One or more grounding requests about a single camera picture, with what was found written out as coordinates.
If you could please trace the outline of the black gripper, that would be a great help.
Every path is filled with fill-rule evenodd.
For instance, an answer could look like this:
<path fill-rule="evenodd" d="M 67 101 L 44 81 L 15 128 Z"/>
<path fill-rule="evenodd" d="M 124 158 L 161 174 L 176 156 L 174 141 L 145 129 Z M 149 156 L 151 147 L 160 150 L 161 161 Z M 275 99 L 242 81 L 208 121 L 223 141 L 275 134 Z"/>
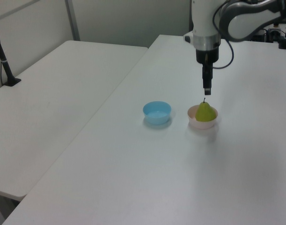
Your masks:
<path fill-rule="evenodd" d="M 219 59 L 219 48 L 209 51 L 196 50 L 197 62 L 202 64 L 203 89 L 205 95 L 211 95 L 213 64 Z"/>

